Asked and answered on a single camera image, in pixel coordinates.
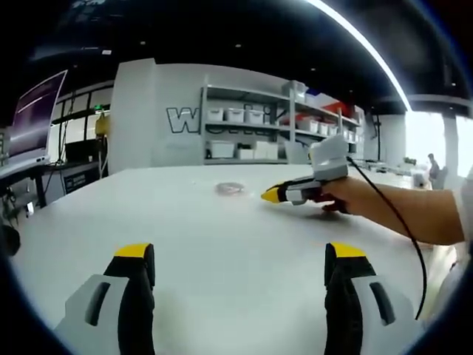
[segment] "computer monitor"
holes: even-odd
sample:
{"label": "computer monitor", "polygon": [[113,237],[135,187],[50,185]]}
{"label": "computer monitor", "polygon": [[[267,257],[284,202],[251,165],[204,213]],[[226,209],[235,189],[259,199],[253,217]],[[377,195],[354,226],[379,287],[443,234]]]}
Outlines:
{"label": "computer monitor", "polygon": [[47,155],[52,112],[67,70],[23,94],[16,105],[8,146],[9,163]]}

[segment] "window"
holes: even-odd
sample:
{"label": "window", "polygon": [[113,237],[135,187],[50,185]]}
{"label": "window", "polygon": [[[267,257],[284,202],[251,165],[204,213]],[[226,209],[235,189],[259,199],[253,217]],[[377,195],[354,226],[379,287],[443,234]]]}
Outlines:
{"label": "window", "polygon": [[64,128],[67,124],[67,131],[66,131],[66,143],[72,143],[77,141],[84,140],[84,127],[86,124],[85,117],[79,118],[77,120],[69,121],[69,123],[65,123],[62,126],[63,133]]}
{"label": "window", "polygon": [[87,121],[87,139],[95,139],[95,122],[97,122],[100,115],[89,116]]}
{"label": "window", "polygon": [[458,172],[462,178],[466,178],[473,166],[473,120],[467,117],[457,116],[458,131]]}
{"label": "window", "polygon": [[427,155],[435,156],[440,168],[445,166],[445,124],[440,113],[406,112],[406,156],[418,164],[428,164]]}

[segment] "shelf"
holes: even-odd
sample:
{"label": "shelf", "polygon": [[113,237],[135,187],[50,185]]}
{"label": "shelf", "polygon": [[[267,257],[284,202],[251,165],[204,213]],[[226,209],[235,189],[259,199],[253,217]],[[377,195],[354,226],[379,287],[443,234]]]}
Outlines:
{"label": "shelf", "polygon": [[289,102],[289,97],[251,89],[207,86],[207,97],[214,100],[246,101],[255,104],[279,104]]}
{"label": "shelf", "polygon": [[[306,112],[315,115],[320,115],[323,118],[329,118],[335,122],[338,122],[338,115],[336,113],[327,111],[326,109],[322,109],[320,107],[314,107],[309,104],[304,104],[302,102],[296,101],[296,112]],[[352,118],[342,116],[341,119],[343,120],[343,122],[351,124],[353,126],[360,126],[360,124]]]}
{"label": "shelf", "polygon": [[321,135],[320,133],[314,133],[310,131],[304,131],[303,129],[296,129],[296,135],[305,135],[308,137],[321,138],[321,139],[328,138],[326,135]]}
{"label": "shelf", "polygon": [[236,159],[236,158],[226,158],[226,159],[205,159],[205,165],[246,165],[246,164],[287,164],[287,159]]}
{"label": "shelf", "polygon": [[228,122],[228,121],[207,121],[205,126],[214,126],[214,127],[225,127],[227,129],[254,129],[254,130],[268,130],[268,131],[290,131],[289,126],[276,126],[273,124],[247,124],[247,123],[238,123],[238,122]]}

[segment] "ceiling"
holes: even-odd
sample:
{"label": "ceiling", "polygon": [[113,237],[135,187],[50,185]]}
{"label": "ceiling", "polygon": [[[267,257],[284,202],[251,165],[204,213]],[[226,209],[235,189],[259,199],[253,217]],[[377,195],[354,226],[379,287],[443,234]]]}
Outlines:
{"label": "ceiling", "polygon": [[[448,13],[437,2],[430,10]],[[408,94],[468,97],[448,43],[410,0],[326,3],[365,34]],[[29,54],[19,92],[65,68],[70,92],[113,79],[120,62],[154,57],[296,79],[362,107],[396,95],[367,51],[305,0],[79,0],[59,13]],[[468,42],[457,24],[444,27]]]}

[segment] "desk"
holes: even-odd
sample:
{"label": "desk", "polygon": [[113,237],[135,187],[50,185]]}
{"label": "desk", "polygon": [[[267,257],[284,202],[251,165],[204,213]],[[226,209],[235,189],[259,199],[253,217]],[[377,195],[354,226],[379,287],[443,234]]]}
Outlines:
{"label": "desk", "polygon": [[[20,228],[13,265],[33,306],[54,327],[66,299],[102,273],[117,248],[151,242],[156,351],[323,354],[326,243],[365,250],[415,311],[421,267],[407,238],[362,217],[327,216],[313,203],[271,205],[259,197],[278,181],[309,174],[309,166],[288,165],[127,170],[35,213]],[[221,182],[242,183],[246,193],[219,196]]]}
{"label": "desk", "polygon": [[34,180],[36,184],[36,194],[38,195],[38,205],[43,208],[46,206],[46,198],[44,196],[42,180],[44,169],[44,165],[37,165],[19,172],[15,172],[13,174],[6,175],[4,177],[0,177],[0,185],[9,187],[14,183],[27,178]]}

